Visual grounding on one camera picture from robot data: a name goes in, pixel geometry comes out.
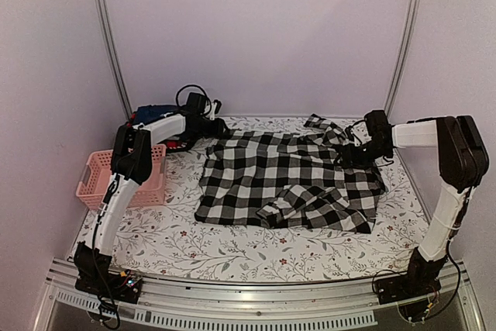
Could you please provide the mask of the black white checkered cloth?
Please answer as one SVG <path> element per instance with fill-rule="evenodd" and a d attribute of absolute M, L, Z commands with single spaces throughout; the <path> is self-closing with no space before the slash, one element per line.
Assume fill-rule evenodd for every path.
<path fill-rule="evenodd" d="M 232 130 L 205 150 L 198 222 L 370 233 L 387 191 L 375 165 L 342 167 L 347 129 L 311 115 L 309 134 Z"/>

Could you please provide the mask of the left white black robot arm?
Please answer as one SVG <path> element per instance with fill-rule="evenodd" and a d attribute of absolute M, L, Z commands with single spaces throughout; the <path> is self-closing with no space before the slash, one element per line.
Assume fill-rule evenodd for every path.
<path fill-rule="evenodd" d="M 226 130 L 218 118 L 222 107 L 194 85 L 184 104 L 140 106 L 119 127 L 110 162 L 110 180 L 98 207 L 89 237 L 77 244 L 74 263 L 78 270 L 75 288 L 92 295 L 105 305 L 114 302 L 136 304 L 142 281 L 131 270 L 110 272 L 113 242 L 119 224 L 139 188 L 152 175 L 152 149 L 163 142 L 178 143 L 189 150 L 201 138 L 219 137 Z"/>

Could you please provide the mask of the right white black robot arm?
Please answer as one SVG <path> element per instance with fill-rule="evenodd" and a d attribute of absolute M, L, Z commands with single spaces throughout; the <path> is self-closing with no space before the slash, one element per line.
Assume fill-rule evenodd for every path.
<path fill-rule="evenodd" d="M 472 116 L 443 116 L 392 125 L 384 111 L 364 116 L 369 141 L 343 145 L 342 167 L 366 167 L 390 158 L 395 149 L 433 147 L 437 150 L 441 189 L 422 242 L 412 251 L 405 274 L 374 282 L 380 304 L 440 290 L 439 273 L 450 260 L 450 242 L 461 227 L 470 198 L 489 168 L 489 156 Z"/>

